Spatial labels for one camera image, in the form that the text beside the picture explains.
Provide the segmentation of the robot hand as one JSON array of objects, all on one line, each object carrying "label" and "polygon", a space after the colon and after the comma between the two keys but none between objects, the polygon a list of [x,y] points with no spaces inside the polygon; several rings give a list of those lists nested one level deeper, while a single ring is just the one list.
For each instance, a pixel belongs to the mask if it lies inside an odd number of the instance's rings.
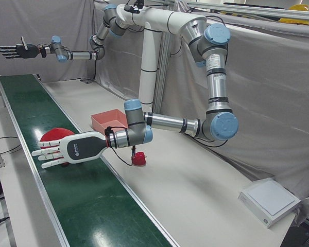
[{"label": "robot hand", "polygon": [[39,142],[38,146],[40,149],[33,151],[31,155],[43,162],[43,169],[64,163],[77,164],[95,160],[108,148],[106,137],[97,131]]},{"label": "robot hand", "polygon": [[14,46],[0,46],[0,53],[6,59],[15,59],[15,58],[35,58],[40,54],[39,47],[34,44],[27,44],[23,36],[21,36],[21,44],[16,44]]}]

